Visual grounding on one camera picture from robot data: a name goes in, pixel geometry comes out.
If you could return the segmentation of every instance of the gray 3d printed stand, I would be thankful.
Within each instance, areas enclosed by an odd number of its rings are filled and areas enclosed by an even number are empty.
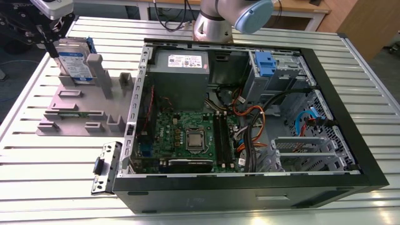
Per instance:
[[[88,56],[95,85],[76,84],[69,76],[59,76],[61,85],[37,135],[123,137],[135,81],[131,73],[109,77],[101,62],[101,55]]]

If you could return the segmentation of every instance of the floor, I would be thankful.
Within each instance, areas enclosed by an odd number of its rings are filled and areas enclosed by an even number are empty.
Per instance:
[[[1,63],[11,60],[32,60],[39,63],[44,53],[44,50],[36,47],[21,55],[9,55],[0,49],[0,69],[9,77],[0,82],[0,124],[37,66],[35,62],[24,61],[4,65]],[[369,65],[400,102],[400,56],[388,54],[388,50],[381,50]]]
[[[36,46],[21,55],[9,55],[0,48],[0,69],[8,79],[0,82],[0,124],[35,72],[45,51]]]

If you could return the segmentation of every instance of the open computer tower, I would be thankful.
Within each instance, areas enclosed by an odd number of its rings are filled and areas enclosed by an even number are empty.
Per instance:
[[[135,213],[311,208],[388,185],[312,49],[156,39],[95,173]]]

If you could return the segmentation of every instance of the ram slot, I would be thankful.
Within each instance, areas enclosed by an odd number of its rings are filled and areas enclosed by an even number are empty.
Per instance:
[[[217,165],[224,163],[224,155],[223,155],[223,144],[220,142],[220,115],[213,115],[212,119],[213,126],[213,141],[215,141],[215,150],[217,154]]]
[[[224,163],[232,163],[232,151],[229,145],[229,128],[227,123],[227,116],[220,117],[220,138],[221,138],[221,145],[223,145],[223,155],[224,155]]]

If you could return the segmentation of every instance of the cpu socket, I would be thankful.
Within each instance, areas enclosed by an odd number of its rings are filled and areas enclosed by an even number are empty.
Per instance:
[[[204,142],[204,129],[203,128],[188,128],[187,132],[187,150],[192,154],[199,154],[205,150]]]

